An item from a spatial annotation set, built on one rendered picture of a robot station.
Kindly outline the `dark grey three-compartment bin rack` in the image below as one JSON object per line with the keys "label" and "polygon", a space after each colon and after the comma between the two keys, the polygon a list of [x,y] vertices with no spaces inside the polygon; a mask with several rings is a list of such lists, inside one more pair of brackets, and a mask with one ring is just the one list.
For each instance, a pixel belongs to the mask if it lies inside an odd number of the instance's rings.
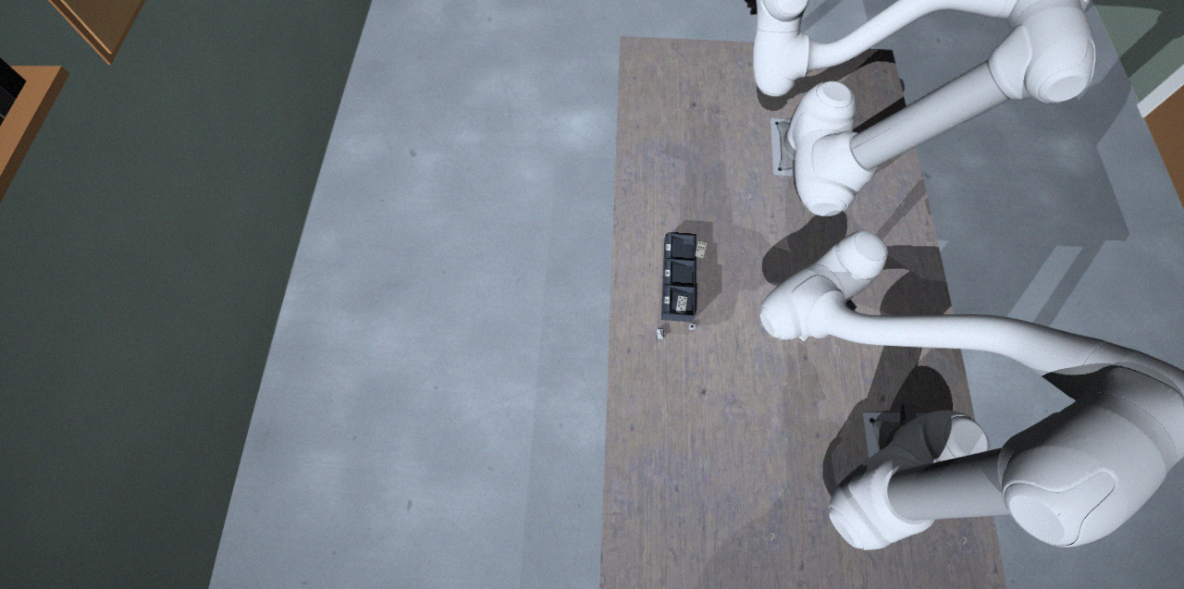
{"label": "dark grey three-compartment bin rack", "polygon": [[[673,250],[670,251],[670,248]],[[686,313],[677,313],[686,297]],[[664,238],[662,320],[693,321],[695,316],[695,236],[667,233]]]}

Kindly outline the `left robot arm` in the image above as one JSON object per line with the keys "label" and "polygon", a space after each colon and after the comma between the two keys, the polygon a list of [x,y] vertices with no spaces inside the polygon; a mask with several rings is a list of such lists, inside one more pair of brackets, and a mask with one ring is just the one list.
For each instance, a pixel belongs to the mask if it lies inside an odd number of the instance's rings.
{"label": "left robot arm", "polygon": [[850,299],[877,279],[887,255],[875,232],[847,235],[767,295],[760,319],[768,335],[990,350],[1077,402],[993,450],[965,412],[916,420],[906,403],[901,422],[874,421],[879,452],[841,481],[829,505],[850,546],[886,548],[935,519],[982,516],[1012,516],[1050,546],[1085,546],[1143,508],[1184,457],[1183,370],[1140,350],[1014,318],[856,313]]}

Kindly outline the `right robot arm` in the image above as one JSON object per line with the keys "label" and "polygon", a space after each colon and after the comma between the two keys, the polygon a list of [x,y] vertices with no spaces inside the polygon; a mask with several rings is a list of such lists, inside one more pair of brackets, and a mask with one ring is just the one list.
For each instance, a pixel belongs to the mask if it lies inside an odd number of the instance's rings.
{"label": "right robot arm", "polygon": [[877,166],[1002,102],[1074,100],[1090,87],[1096,66],[1085,13],[1090,0],[899,0],[834,43],[800,32],[807,2],[757,0],[753,68],[758,90],[768,96],[784,96],[807,72],[843,64],[935,11],[1002,18],[1014,28],[979,66],[858,134],[856,100],[843,83],[826,81],[805,92],[791,124],[777,126],[779,166],[794,169],[796,191],[813,215],[842,213]]}

